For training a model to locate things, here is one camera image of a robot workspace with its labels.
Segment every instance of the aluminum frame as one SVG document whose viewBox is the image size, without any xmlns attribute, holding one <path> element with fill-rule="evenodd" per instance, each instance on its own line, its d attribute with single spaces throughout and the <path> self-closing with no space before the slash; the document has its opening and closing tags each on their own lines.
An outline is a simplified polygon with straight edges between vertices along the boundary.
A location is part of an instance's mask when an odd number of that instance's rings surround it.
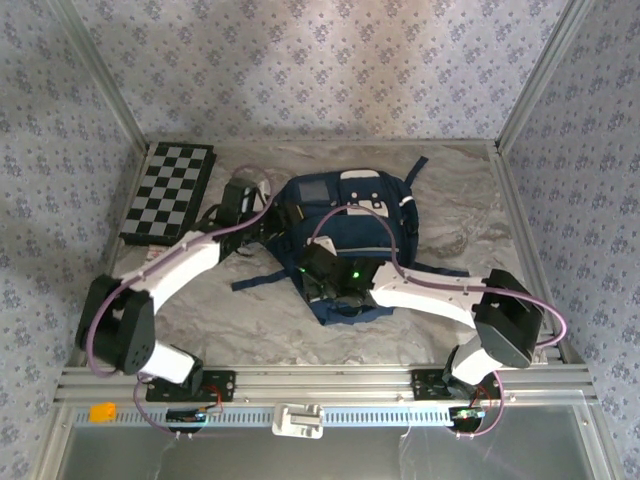
<svg viewBox="0 0 640 480">
<path fill-rule="evenodd" d="M 497 186 L 502 195 L 512 235 L 516 244 L 527 284 L 533 293 L 551 300 L 549 287 L 526 223 L 509 165 L 498 154 L 495 145 L 487 141 L 437 141 L 431 144 L 456 144 L 478 147 L 484 145 L 491 162 Z M 133 190 L 137 187 L 137 178 Z M 109 269 L 113 268 L 113 246 Z M 543 336 L 552 332 L 546 330 Z M 506 408 L 525 406 L 573 406 L 582 441 L 597 479 L 623 479 L 624 473 L 587 366 L 567 341 L 552 349 L 550 364 L 534 365 L 527 370 L 504 370 L 501 378 L 505 388 Z M 65 450 L 79 409 L 95 403 L 111 401 L 117 408 L 133 405 L 135 378 L 115 375 L 99 379 L 80 367 L 85 355 L 75 350 L 70 367 L 63 371 L 56 391 L 52 412 L 47 420 L 44 441 L 30 478 L 57 478 Z M 353 366 L 227 366 L 237 375 L 234 408 L 273 407 L 276 403 L 318 403 L 323 406 L 370 407 L 386 406 L 406 409 L 409 405 L 454 405 L 454 402 L 414 402 L 410 386 L 410 370 L 420 366 L 353 365 Z M 425 365 L 422 368 L 438 368 Z M 166 408 L 167 404 L 152 404 Z"/>
</svg>

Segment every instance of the chessboard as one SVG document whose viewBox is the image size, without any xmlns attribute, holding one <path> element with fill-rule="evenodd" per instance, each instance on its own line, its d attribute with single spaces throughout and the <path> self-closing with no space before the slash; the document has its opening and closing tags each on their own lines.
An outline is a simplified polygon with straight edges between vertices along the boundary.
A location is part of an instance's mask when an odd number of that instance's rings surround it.
<svg viewBox="0 0 640 480">
<path fill-rule="evenodd" d="M 159 143 L 120 237 L 127 245 L 174 245 L 196 221 L 216 155 L 211 145 Z"/>
</svg>

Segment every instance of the floral wallpaper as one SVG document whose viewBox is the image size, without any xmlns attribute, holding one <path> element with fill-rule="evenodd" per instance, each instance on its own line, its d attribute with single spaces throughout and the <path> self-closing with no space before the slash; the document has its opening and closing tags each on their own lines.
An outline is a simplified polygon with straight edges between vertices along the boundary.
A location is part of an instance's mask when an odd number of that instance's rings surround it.
<svg viewBox="0 0 640 480">
<path fill-rule="evenodd" d="M 150 140 L 496 138 L 565 0 L 74 0 Z"/>
<path fill-rule="evenodd" d="M 44 0 L 0 5 L 0 478 L 27 475 L 136 165 Z"/>
<path fill-rule="evenodd" d="M 596 3 L 508 157 L 572 344 L 640 478 L 640 4 Z"/>
</svg>

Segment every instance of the gray marble tabletop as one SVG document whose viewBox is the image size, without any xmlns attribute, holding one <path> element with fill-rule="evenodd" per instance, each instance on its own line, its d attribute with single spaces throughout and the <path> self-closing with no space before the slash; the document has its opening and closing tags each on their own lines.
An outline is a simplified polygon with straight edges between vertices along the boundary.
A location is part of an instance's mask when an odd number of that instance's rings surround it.
<svg viewBox="0 0 640 480">
<path fill-rule="evenodd" d="M 522 278 L 514 242 L 483 143 L 441 145 L 260 145 L 216 147 L 218 159 L 201 213 L 220 200 L 230 173 L 265 168 L 276 189 L 295 175 L 348 168 L 404 178 L 420 156 L 430 159 L 413 185 L 420 212 L 418 261 L 485 275 L 491 268 Z M 114 273 L 139 267 L 147 249 L 119 246 Z M 241 292 L 236 280 L 279 270 L 261 246 L 232 255 L 172 297 L 156 317 L 157 336 L 209 365 L 443 363 L 473 332 L 441 317 L 396 309 L 355 326 L 321 326 L 286 279 Z"/>
</svg>

